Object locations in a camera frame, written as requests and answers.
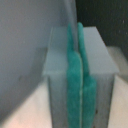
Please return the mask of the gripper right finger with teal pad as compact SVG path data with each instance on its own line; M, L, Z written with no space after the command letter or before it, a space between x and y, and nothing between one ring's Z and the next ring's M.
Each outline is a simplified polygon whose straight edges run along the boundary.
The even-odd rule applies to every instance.
M83 25L78 23L79 51L83 63L82 128L92 128L93 125L99 89L96 80L119 72L98 30L90 27L87 35L85 38Z

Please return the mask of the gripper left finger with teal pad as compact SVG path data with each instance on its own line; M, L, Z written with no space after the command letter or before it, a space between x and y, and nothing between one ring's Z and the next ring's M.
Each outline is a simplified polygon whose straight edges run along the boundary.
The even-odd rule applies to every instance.
M43 75L48 80L52 128L79 128L82 62L71 25L52 30Z

